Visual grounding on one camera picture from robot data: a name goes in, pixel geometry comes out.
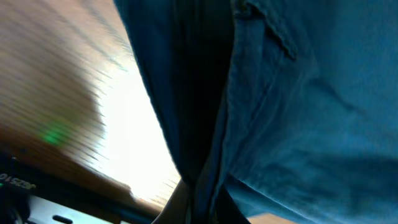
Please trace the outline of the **dark blue denim shorts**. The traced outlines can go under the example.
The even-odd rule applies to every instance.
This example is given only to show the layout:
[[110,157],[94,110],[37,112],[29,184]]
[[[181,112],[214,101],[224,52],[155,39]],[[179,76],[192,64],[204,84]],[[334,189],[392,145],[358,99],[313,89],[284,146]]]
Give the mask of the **dark blue denim shorts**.
[[397,2],[116,1],[187,223],[397,222]]

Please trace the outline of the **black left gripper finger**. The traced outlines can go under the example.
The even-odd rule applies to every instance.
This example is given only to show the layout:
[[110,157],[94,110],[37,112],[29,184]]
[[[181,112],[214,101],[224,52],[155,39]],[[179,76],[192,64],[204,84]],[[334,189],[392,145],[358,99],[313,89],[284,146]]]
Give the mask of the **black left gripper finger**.
[[190,188],[181,179],[166,206],[152,224],[186,224],[189,204]]

